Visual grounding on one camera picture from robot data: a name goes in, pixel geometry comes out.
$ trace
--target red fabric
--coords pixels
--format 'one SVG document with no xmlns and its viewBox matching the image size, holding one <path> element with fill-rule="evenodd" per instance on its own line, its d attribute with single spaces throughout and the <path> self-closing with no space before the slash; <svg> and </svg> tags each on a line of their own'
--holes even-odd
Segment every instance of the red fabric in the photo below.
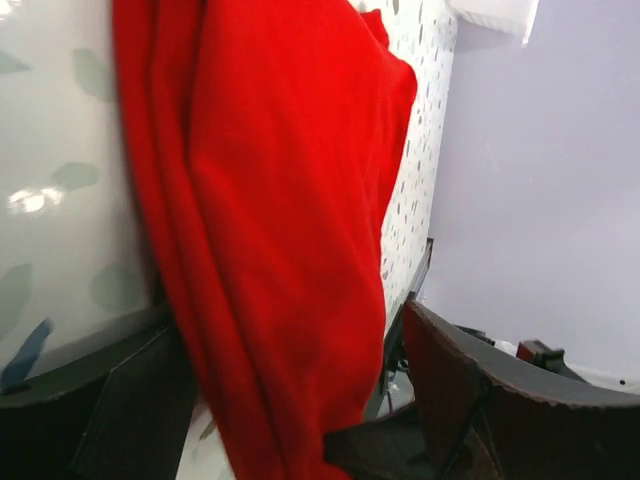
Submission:
<svg viewBox="0 0 640 480">
<path fill-rule="evenodd" d="M 114 0 L 155 254 L 238 480 L 339 480 L 381 365 L 380 230 L 416 81 L 346 0 Z"/>
</svg>

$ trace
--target red cloth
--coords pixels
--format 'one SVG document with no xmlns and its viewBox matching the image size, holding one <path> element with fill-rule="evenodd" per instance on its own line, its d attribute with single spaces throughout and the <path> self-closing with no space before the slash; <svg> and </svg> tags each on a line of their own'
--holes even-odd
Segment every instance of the red cloth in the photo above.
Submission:
<svg viewBox="0 0 640 480">
<path fill-rule="evenodd" d="M 131 170 L 238 480 L 339 480 L 381 365 L 380 230 L 415 96 L 346 0 L 114 0 Z"/>
</svg>

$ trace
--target grey leaf pattern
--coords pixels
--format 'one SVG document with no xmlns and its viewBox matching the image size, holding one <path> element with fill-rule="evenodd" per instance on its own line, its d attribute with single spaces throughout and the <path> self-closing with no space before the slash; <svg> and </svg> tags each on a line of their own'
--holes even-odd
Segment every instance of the grey leaf pattern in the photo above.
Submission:
<svg viewBox="0 0 640 480">
<path fill-rule="evenodd" d="M 0 340 L 17 325 L 22 310 L 31 298 L 33 266 L 23 263 L 10 268 L 0 278 Z"/>
<path fill-rule="evenodd" d="M 113 74 L 88 48 L 72 50 L 73 75 L 80 89 L 103 102 L 113 102 L 115 89 Z"/>
<path fill-rule="evenodd" d="M 89 289 L 93 302 L 105 312 L 129 312 L 142 299 L 140 279 L 117 263 L 100 270 L 91 280 Z"/>
<path fill-rule="evenodd" d="M 51 174 L 51 180 L 62 190 L 72 192 L 98 182 L 98 168 L 91 163 L 71 162 Z"/>
<path fill-rule="evenodd" d="M 0 75 L 31 70 L 31 67 L 10 53 L 0 50 Z"/>
</svg>

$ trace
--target white patterned surface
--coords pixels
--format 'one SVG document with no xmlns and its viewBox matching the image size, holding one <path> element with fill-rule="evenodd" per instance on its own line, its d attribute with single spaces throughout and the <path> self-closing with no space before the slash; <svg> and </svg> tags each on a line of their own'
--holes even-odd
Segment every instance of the white patterned surface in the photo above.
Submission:
<svg viewBox="0 0 640 480">
<path fill-rule="evenodd" d="M 115 319 L 149 305 L 109 5 L 0 0 L 0 372 L 23 360 L 0 390 L 128 335 Z"/>
<path fill-rule="evenodd" d="M 382 10 L 391 52 L 407 61 L 418 78 L 405 156 L 382 227 L 381 274 L 389 329 L 426 248 L 457 21 L 444 0 L 352 3 Z"/>
</svg>

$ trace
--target white wall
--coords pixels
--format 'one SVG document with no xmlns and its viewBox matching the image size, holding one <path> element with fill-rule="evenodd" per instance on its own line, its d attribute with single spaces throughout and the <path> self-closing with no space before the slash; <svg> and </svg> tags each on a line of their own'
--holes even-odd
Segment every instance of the white wall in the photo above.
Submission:
<svg viewBox="0 0 640 480">
<path fill-rule="evenodd" d="M 460 22 L 426 303 L 640 372 L 640 2 L 541 0 L 526 49 Z"/>
</svg>

